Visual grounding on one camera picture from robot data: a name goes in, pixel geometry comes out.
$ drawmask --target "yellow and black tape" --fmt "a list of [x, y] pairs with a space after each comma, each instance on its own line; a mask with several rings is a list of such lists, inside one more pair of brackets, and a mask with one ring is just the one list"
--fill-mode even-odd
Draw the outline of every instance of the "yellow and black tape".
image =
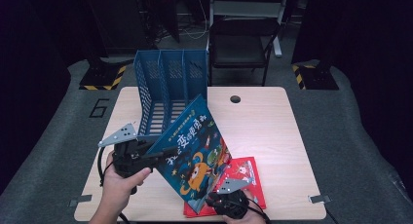
[[[313, 65], [304, 65], [304, 67], [315, 68]], [[303, 78], [301, 77], [299, 66], [295, 64], [292, 65], [292, 70], [294, 71], [295, 78], [297, 79], [298, 87], [300, 87], [300, 90], [306, 90], [306, 85], [304, 84]]]
[[119, 69], [118, 74], [116, 75], [115, 80], [113, 81], [113, 83], [111, 85], [107, 85], [107, 86], [93, 86], [93, 85], [89, 85], [89, 86], [80, 86], [79, 90], [90, 90], [90, 91], [97, 91], [97, 90], [104, 90], [104, 91], [109, 91], [109, 90], [116, 90], [116, 88], [118, 87], [119, 83], [121, 83], [122, 80], [122, 76], [125, 73], [125, 70], [127, 69], [126, 66], [123, 66]]

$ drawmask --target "blue file organizer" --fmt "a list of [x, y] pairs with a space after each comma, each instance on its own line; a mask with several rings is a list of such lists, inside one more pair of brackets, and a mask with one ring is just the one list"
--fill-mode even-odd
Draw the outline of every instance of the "blue file organizer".
[[142, 118], [138, 134], [162, 134], [198, 94], [207, 100], [206, 50], [137, 51], [133, 67]]

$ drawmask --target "black chair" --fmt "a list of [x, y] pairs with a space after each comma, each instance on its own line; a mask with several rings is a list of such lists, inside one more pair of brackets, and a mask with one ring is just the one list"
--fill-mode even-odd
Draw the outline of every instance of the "black chair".
[[214, 22], [209, 30], [209, 85], [213, 84], [214, 68], [250, 68], [251, 72], [263, 68], [261, 86], [265, 86], [273, 41], [279, 30], [277, 19], [223, 19]]

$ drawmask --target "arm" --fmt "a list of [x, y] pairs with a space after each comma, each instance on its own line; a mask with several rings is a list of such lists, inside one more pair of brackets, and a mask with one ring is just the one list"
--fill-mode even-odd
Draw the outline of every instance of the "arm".
[[143, 180], [151, 173], [150, 168], [144, 168], [131, 177], [123, 178], [116, 173], [111, 165], [113, 158], [111, 152], [106, 160], [106, 166], [110, 167], [104, 174], [103, 194], [96, 213], [89, 223], [113, 224], [116, 223], [119, 214], [128, 205], [131, 189], [143, 184]]

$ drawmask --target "wooden table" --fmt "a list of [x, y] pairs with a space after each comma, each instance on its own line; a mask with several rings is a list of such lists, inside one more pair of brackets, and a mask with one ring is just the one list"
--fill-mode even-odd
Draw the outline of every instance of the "wooden table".
[[[233, 103], [237, 95], [241, 102]], [[283, 88], [208, 87], [207, 105], [234, 158], [255, 157], [267, 208], [272, 220], [323, 219], [323, 204], [312, 204], [309, 196], [319, 195], [294, 114]], [[141, 108], [137, 87], [123, 88], [119, 94], [103, 138], [126, 123], [139, 127]], [[107, 146], [103, 164], [113, 145]], [[75, 218], [89, 221], [101, 198], [99, 175], [94, 165], [82, 195], [90, 202], [79, 203]], [[222, 221], [221, 216], [186, 218], [183, 201], [154, 172], [124, 209], [130, 221]]]

